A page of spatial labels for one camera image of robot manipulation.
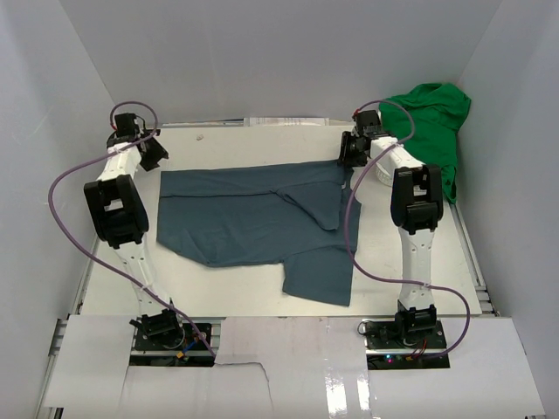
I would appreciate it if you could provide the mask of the blue t shirt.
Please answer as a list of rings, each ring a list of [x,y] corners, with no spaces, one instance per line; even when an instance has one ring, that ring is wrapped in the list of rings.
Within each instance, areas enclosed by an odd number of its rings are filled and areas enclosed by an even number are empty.
[[[284,293],[349,306],[353,174],[336,161],[164,171],[156,240],[211,268],[282,264]]]

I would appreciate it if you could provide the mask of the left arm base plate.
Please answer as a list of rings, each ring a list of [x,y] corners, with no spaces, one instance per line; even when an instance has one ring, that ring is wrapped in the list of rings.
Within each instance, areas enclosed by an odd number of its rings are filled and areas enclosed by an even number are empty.
[[[213,367],[214,358],[201,341],[211,341],[212,324],[197,323],[200,333],[183,323],[183,333],[170,343],[157,343],[135,331],[129,365],[132,367]]]

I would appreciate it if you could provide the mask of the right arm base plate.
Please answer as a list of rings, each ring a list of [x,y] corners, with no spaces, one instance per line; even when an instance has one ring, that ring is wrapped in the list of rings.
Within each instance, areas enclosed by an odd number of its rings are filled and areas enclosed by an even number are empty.
[[[394,320],[365,319],[357,332],[364,338],[369,371],[448,369],[444,329],[440,320],[430,331],[412,333],[406,338],[397,330]]]

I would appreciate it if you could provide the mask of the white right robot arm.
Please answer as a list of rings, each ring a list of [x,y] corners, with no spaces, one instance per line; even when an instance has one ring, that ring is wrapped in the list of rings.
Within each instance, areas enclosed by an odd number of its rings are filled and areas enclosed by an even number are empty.
[[[395,319],[366,326],[365,333],[388,346],[413,348],[426,344],[437,325],[431,289],[431,247],[443,216],[441,169],[413,157],[389,134],[376,110],[354,113],[355,127],[342,134],[338,162],[363,167],[377,159],[379,178],[391,182],[390,215],[401,239],[403,280]]]

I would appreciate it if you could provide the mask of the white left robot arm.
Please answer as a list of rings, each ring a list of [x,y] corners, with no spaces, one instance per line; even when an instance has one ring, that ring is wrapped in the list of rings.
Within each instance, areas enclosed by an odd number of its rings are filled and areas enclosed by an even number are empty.
[[[132,287],[141,317],[131,325],[151,343],[173,350],[185,339],[181,320],[166,307],[159,314],[148,315],[148,309],[158,305],[153,295],[168,305],[172,299],[156,280],[146,241],[148,214],[134,182],[139,168],[158,168],[169,154],[155,139],[159,132],[139,126],[141,120],[134,113],[114,116],[114,132],[107,139],[107,152],[112,156],[99,177],[84,186],[84,194],[99,239],[113,249],[123,271],[135,279]]]

